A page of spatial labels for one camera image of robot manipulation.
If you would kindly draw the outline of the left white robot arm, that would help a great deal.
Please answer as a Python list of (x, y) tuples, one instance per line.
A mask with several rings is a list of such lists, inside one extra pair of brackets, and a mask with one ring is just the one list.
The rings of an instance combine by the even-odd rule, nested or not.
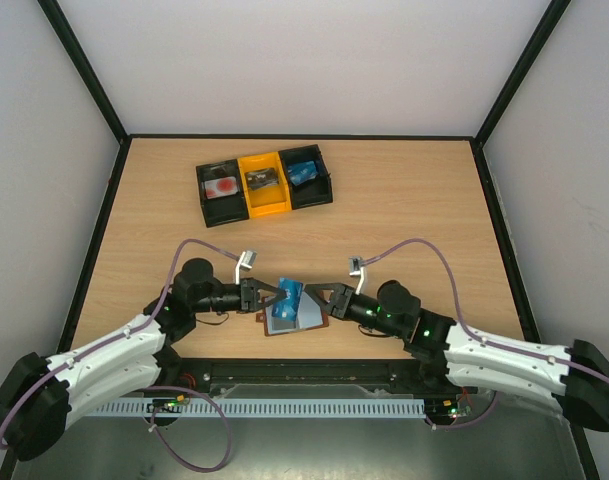
[(212, 264), (187, 261), (142, 313), (73, 350), (16, 361), (0, 386), (0, 448), (29, 461), (50, 449), (80, 418), (134, 391), (176, 383), (173, 344), (192, 332), (199, 313), (255, 313), (284, 290), (254, 278), (223, 283)]

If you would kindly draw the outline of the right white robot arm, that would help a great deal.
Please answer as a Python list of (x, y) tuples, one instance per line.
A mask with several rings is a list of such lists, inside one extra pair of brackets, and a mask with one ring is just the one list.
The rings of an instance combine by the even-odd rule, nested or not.
[(448, 385), (493, 390), (538, 403), (570, 423), (609, 432), (609, 361), (592, 343), (546, 345), (502, 337), (422, 308), (396, 280), (375, 297), (341, 283), (308, 284), (305, 292), (330, 317), (352, 321), (402, 342), (421, 362), (429, 390)]

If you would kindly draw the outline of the black VIP logo card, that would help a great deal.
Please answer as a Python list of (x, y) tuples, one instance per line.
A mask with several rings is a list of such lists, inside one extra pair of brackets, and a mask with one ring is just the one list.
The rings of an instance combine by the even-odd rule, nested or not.
[(247, 187), (251, 191), (279, 185), (279, 175), (275, 168), (264, 168), (245, 173)]

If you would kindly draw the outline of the brown leather card holder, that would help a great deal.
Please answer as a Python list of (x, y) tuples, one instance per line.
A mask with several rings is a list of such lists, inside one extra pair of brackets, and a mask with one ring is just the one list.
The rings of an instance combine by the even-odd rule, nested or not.
[(329, 326), (327, 314), (307, 293), (303, 293), (300, 298), (295, 321), (273, 317), (271, 312), (271, 309), (264, 309), (255, 314), (255, 321), (263, 325), (266, 337), (299, 333)]

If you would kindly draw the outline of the blue VIP card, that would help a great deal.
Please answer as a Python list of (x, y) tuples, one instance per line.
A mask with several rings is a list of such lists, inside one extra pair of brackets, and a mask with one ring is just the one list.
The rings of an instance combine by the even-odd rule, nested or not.
[(300, 186), (317, 178), (318, 169), (314, 161), (305, 161), (288, 165), (287, 174), (294, 186)]

